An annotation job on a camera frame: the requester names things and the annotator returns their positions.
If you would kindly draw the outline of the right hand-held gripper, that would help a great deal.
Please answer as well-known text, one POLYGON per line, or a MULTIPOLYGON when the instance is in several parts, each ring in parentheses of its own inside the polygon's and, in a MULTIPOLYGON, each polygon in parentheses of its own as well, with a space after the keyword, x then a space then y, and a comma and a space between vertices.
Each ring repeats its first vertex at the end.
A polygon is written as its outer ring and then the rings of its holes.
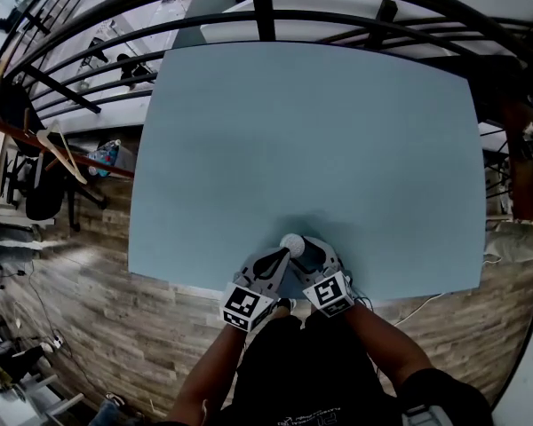
POLYGON ((298 259, 290 260, 290 270, 303 286, 308 301, 328 318, 345 312, 354 305, 350 279, 340 271, 341 261, 335 249, 325 241, 303 236, 305 250, 298 259), (326 269, 335 272, 322 276, 326 269))

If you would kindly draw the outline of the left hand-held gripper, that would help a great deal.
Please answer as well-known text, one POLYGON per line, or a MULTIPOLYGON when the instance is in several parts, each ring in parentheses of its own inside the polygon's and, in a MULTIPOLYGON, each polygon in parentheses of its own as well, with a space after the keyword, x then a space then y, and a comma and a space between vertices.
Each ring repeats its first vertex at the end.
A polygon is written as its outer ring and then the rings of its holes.
POLYGON ((241 330, 255 329, 274 310, 289 261, 290 250, 285 247, 251 254, 227 284, 220 301, 220 318, 241 330))

